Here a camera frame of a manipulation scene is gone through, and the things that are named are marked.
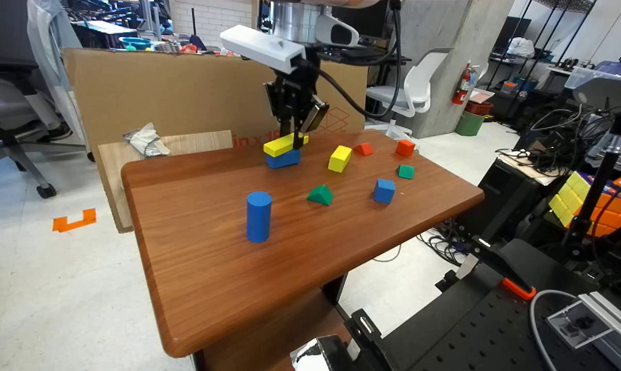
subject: blue block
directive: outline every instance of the blue block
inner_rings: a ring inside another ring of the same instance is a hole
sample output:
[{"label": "blue block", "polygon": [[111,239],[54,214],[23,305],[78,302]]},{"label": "blue block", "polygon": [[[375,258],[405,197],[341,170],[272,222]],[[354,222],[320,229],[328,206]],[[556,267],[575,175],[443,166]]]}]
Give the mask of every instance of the blue block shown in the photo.
[{"label": "blue block", "polygon": [[269,206],[272,197],[266,192],[251,192],[248,196],[248,239],[261,243],[269,235]]},{"label": "blue block", "polygon": [[293,165],[299,165],[299,162],[300,162],[300,151],[290,151],[290,153],[285,153],[280,157],[267,157],[266,154],[266,165],[269,170],[293,166]]},{"label": "blue block", "polygon": [[379,205],[389,205],[395,192],[395,183],[383,178],[375,180],[374,200]]}]

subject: blue cylinder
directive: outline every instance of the blue cylinder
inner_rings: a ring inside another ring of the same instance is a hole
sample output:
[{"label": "blue cylinder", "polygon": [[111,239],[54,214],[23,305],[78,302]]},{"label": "blue cylinder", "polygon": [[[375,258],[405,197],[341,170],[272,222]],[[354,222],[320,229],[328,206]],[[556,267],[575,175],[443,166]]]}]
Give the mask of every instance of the blue cylinder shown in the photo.
[{"label": "blue cylinder", "polygon": [[269,235],[269,206],[272,197],[266,192],[251,192],[248,196],[248,239],[261,243]]}]

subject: cardboard box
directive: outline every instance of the cardboard box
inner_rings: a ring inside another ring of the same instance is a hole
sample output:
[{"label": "cardboard box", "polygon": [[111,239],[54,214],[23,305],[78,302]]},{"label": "cardboard box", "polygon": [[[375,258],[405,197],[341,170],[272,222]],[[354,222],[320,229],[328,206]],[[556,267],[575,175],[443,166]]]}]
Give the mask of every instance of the cardboard box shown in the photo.
[{"label": "cardboard box", "polygon": [[[240,58],[124,53],[68,49],[71,80],[89,149],[119,142],[124,134],[152,122],[160,137],[231,129],[235,147],[261,145],[279,134],[263,84],[269,68]],[[366,71],[321,64],[351,96],[364,104]],[[324,78],[318,95],[329,104],[316,131],[354,131],[356,113]]]}]

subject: red block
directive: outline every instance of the red block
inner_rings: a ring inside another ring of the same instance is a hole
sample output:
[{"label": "red block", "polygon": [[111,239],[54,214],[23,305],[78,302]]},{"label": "red block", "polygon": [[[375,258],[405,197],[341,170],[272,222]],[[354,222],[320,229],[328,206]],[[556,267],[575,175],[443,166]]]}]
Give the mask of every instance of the red block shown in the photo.
[{"label": "red block", "polygon": [[354,147],[354,153],[361,154],[361,157],[372,157],[374,147],[372,147],[372,142],[361,142],[361,145]]},{"label": "red block", "polygon": [[413,153],[414,153],[414,142],[413,141],[397,141],[395,154],[413,157]]}]

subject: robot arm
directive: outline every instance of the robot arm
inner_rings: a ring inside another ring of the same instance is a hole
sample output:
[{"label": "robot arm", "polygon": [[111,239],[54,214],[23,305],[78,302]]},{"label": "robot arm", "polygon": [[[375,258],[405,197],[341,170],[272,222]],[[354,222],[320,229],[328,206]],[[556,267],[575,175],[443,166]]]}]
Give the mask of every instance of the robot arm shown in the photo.
[{"label": "robot arm", "polygon": [[[328,105],[316,95],[318,76],[325,76],[320,71],[320,55],[325,48],[325,41],[320,35],[325,35],[325,30],[320,30],[316,26],[325,24],[325,20],[321,18],[329,20],[329,6],[362,8],[375,3],[378,0],[283,0],[272,5],[275,11],[285,12],[285,16],[290,15],[293,18],[285,18],[283,24],[276,24],[275,35],[260,34],[240,24],[220,34],[223,45],[227,49],[243,58],[255,59],[263,66],[269,66],[275,71],[275,82],[266,84],[269,112],[279,120],[283,137],[293,131],[295,149],[302,147],[302,134],[318,128],[328,112]],[[397,26],[397,0],[391,0],[389,8],[391,18]],[[393,52],[395,55],[399,55],[397,34]],[[361,107],[354,105],[352,98],[346,96],[346,102],[356,112],[364,113]]]}]

